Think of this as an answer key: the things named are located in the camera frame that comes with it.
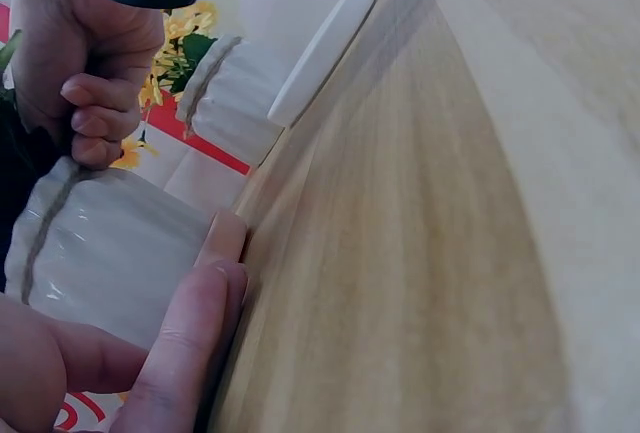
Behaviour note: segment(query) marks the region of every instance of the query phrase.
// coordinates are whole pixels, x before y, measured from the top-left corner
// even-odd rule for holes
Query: plastic packaging
[[[285,79],[267,49],[225,35],[198,64],[176,116],[240,161],[259,165],[283,130],[267,114]]]
[[[14,226],[7,295],[20,299],[24,265],[43,216],[76,168],[63,158],[36,184]],[[131,172],[90,173],[49,227],[34,263],[30,305],[149,348],[208,230],[208,219]]]

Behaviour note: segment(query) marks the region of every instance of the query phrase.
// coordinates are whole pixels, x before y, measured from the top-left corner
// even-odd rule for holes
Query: wooden surface
[[[239,204],[211,431],[637,432],[640,0],[378,0]]]

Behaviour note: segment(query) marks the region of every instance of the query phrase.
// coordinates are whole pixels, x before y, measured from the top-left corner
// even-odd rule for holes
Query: artificial flower
[[[132,170],[140,165],[140,153],[136,151],[138,143],[131,137],[125,138],[122,142],[122,155],[111,163],[113,168],[121,170]]]

